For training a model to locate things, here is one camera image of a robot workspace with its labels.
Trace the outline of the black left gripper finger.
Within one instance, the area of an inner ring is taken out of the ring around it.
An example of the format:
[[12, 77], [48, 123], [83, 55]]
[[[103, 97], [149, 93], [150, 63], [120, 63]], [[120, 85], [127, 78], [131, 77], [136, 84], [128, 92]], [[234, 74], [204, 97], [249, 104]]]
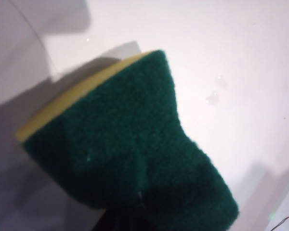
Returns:
[[99, 218], [93, 231], [146, 231], [147, 222], [137, 210], [108, 209]]

